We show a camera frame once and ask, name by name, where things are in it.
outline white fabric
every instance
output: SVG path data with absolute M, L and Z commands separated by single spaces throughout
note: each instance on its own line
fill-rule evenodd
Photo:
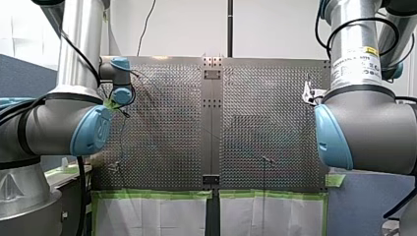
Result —
M 98 200 L 96 236 L 204 236 L 206 200 Z
M 221 236 L 322 236 L 324 201 L 220 200 Z

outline green tape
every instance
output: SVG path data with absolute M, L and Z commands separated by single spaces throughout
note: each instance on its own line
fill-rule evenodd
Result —
M 328 235 L 328 194 L 325 195 L 323 201 L 322 235 Z
M 95 236 L 95 227 L 97 225 L 97 205 L 98 205 L 98 198 L 92 198 L 91 200 L 91 213 L 92 213 L 91 235 L 92 236 Z
M 322 201 L 325 199 L 326 193 L 317 194 L 300 194 L 292 192 L 280 192 L 270 190 L 220 190 L 220 197 L 222 199 L 242 199 L 254 197 L 267 197 L 276 199 L 296 199 L 296 200 L 311 200 Z
M 79 173 L 78 166 L 73 166 L 73 167 L 67 167 L 64 170 L 60 170 L 59 167 L 56 169 L 51 169 L 45 172 L 45 175 L 51 176 L 53 174 L 77 174 L 77 173 Z
M 326 175 L 326 187 L 339 188 L 343 183 L 346 175 L 344 174 L 328 174 Z
M 199 200 L 211 199 L 211 191 L 166 192 L 155 190 L 123 189 L 94 191 L 94 199 L 156 199 L 156 200 Z
M 120 105 L 119 105 L 119 104 L 117 104 L 116 102 L 114 102 L 114 101 L 111 99 L 111 97 L 110 97 L 110 98 L 106 98 L 106 99 L 104 99 L 103 105 L 104 105 L 107 109 L 112 110 L 112 111 L 115 111 L 115 110 L 117 110 L 117 109 L 120 107 Z

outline silver cylinder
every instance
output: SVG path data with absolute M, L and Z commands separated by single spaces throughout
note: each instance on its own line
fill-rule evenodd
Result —
M 331 0 L 326 8 L 326 20 L 331 30 L 335 31 L 349 21 L 375 17 L 381 4 L 382 0 Z M 380 85 L 382 78 L 376 23 L 356 22 L 342 29 L 331 43 L 331 63 L 332 89 L 350 85 Z
M 57 190 L 40 205 L 19 214 L 0 216 L 2 236 L 59 236 L 62 232 L 61 193 Z
M 387 19 L 394 23 L 398 28 L 399 42 L 393 51 L 381 57 L 381 66 L 386 69 L 402 59 L 402 53 L 410 40 L 411 34 L 417 26 L 417 15 L 401 17 L 388 13 Z M 380 51 L 387 51 L 394 41 L 395 34 L 392 32 L 392 28 L 384 25 L 380 35 Z
M 49 185 L 40 164 L 0 170 L 0 218 L 48 202 Z
M 43 14 L 45 15 L 48 22 L 52 25 L 56 34 L 60 36 L 62 20 L 64 18 L 65 3 L 62 2 L 51 6 L 40 6 L 40 9 L 42 9 Z
M 98 70 L 104 4 L 101 0 L 67 0 L 62 31 Z M 99 98 L 97 82 L 87 63 L 61 39 L 57 87 L 50 93 L 68 92 Z

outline pegboard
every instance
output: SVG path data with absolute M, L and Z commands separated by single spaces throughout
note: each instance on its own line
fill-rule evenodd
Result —
M 223 67 L 220 188 L 323 191 L 328 169 L 301 94 L 308 75 L 315 89 L 329 87 L 328 62 L 225 59 Z
M 94 188 L 200 190 L 201 58 L 129 60 L 139 74 L 131 76 L 137 97 L 130 118 L 113 114 L 109 141 L 96 157 Z
M 131 118 L 114 113 L 93 187 L 200 190 L 212 174 L 220 189 L 323 191 L 328 170 L 301 94 L 307 74 L 328 88 L 328 62 L 206 59 L 129 57 L 137 99 Z

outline warning label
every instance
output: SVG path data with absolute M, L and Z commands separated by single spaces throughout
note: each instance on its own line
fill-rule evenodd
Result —
M 380 80 L 381 63 L 369 52 L 349 53 L 333 63 L 331 74 L 334 80 Z

